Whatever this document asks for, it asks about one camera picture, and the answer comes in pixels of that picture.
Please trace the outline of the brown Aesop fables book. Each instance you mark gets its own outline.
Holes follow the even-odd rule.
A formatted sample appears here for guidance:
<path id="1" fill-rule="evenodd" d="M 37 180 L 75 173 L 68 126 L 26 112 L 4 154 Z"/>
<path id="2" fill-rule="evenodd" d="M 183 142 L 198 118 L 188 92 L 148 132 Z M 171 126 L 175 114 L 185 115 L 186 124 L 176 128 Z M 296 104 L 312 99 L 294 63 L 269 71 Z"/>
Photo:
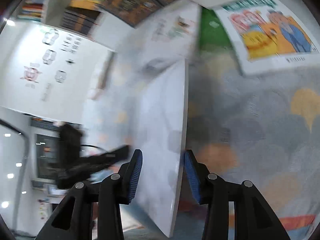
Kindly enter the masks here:
<path id="1" fill-rule="evenodd" d="M 99 72 L 98 80 L 93 89 L 93 94 L 91 96 L 92 100 L 97 100 L 101 92 L 106 88 L 108 74 L 112 67 L 116 53 L 113 51 L 109 57 L 104 59 L 101 71 Z"/>

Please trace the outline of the green poetry book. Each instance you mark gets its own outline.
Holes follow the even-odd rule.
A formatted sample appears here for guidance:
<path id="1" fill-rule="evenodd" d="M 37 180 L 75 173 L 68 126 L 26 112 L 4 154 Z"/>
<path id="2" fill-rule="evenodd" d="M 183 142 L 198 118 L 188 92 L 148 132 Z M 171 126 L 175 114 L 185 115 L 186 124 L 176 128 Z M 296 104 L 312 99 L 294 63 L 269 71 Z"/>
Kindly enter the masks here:
<path id="1" fill-rule="evenodd" d="M 198 45 L 200 51 L 233 49 L 228 34 L 217 14 L 204 7 L 201 10 Z"/>

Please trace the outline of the white wisdom stories book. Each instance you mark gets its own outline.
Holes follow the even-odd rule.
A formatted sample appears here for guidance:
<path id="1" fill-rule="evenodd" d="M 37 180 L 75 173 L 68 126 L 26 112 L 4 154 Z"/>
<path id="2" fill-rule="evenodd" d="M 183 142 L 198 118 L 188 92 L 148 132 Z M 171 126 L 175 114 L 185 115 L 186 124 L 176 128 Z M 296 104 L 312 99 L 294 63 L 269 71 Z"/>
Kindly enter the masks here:
<path id="1" fill-rule="evenodd" d="M 141 51 L 141 64 L 188 58 L 196 43 L 201 7 L 188 0 L 171 4 L 149 25 Z"/>

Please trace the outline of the patterned grey rug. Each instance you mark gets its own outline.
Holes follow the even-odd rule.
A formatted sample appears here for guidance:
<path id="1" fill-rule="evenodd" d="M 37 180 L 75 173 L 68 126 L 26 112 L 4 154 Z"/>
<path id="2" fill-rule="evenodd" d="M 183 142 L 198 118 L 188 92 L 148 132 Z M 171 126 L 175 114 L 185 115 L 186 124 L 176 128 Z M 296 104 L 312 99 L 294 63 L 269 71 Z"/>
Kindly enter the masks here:
<path id="1" fill-rule="evenodd" d="M 291 239 L 319 239 L 319 68 L 246 77 L 231 50 L 189 63 L 185 146 L 226 181 L 250 180 Z"/>

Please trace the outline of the white bookshelf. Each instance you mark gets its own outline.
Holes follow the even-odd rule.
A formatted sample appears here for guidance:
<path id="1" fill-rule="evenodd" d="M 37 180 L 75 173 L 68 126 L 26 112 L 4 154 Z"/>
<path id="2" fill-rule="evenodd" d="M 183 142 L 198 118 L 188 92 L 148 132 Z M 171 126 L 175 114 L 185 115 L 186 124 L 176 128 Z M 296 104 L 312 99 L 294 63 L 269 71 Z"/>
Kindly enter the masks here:
<path id="1" fill-rule="evenodd" d="M 14 11 L 13 17 L 89 37 L 102 16 L 103 1 L 22 0 Z"/>

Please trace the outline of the dark ornate encyclopedia book lower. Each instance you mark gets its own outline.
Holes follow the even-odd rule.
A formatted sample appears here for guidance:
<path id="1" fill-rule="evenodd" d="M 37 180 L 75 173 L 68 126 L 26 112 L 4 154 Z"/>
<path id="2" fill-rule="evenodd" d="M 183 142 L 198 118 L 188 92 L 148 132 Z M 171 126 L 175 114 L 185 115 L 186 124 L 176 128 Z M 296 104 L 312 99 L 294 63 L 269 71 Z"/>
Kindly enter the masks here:
<path id="1" fill-rule="evenodd" d="M 103 0 L 100 7 L 131 27 L 136 27 L 162 6 L 157 0 Z"/>

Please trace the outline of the Lunyu teal title book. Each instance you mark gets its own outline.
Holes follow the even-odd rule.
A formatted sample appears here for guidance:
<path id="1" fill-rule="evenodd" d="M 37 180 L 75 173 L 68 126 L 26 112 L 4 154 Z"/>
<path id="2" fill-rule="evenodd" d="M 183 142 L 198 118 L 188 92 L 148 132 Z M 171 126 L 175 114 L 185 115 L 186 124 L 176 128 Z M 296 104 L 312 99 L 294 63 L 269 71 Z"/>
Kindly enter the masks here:
<path id="1" fill-rule="evenodd" d="M 238 0 L 214 10 L 236 53 L 242 74 L 319 66 L 319 44 L 279 0 Z"/>

